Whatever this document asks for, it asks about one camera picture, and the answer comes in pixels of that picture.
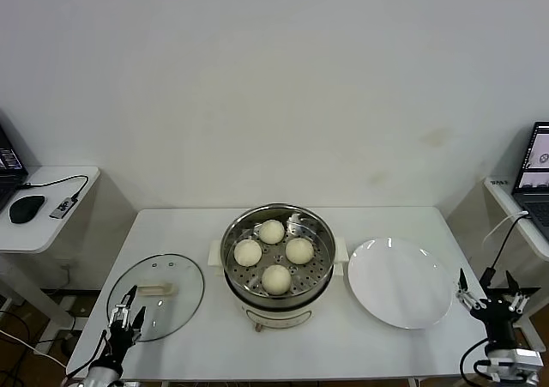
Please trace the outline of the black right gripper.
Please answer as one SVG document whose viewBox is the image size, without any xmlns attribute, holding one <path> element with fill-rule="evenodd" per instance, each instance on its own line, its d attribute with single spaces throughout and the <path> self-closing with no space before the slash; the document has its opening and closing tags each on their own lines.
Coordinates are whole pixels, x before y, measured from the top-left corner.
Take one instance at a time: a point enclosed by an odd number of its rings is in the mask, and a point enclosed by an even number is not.
<svg viewBox="0 0 549 387">
<path fill-rule="evenodd" d="M 487 338 L 486 349 L 516 349 L 518 347 L 513 324 L 524 313 L 530 294 L 528 290 L 520 288 L 509 271 L 506 271 L 505 274 L 508 283 L 508 293 L 504 296 L 506 301 L 482 299 L 485 306 L 482 307 L 480 300 L 469 291 L 467 277 L 463 269 L 460 269 L 455 296 L 470 311 L 473 318 L 484 324 Z"/>
</svg>

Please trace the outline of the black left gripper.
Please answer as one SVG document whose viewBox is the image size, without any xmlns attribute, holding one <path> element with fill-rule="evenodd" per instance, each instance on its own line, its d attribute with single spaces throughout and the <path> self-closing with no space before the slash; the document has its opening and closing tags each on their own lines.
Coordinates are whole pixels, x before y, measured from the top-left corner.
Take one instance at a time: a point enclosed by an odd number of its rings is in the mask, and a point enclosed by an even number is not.
<svg viewBox="0 0 549 387">
<path fill-rule="evenodd" d="M 146 312 L 145 306 L 141 307 L 136 314 L 133 323 L 128 327 L 130 307 L 134 301 L 136 292 L 137 286 L 133 286 L 112 310 L 110 316 L 110 335 L 102 352 L 102 360 L 108 366 L 121 366 L 128 350 L 134 346 L 142 336 L 142 326 Z"/>
</svg>

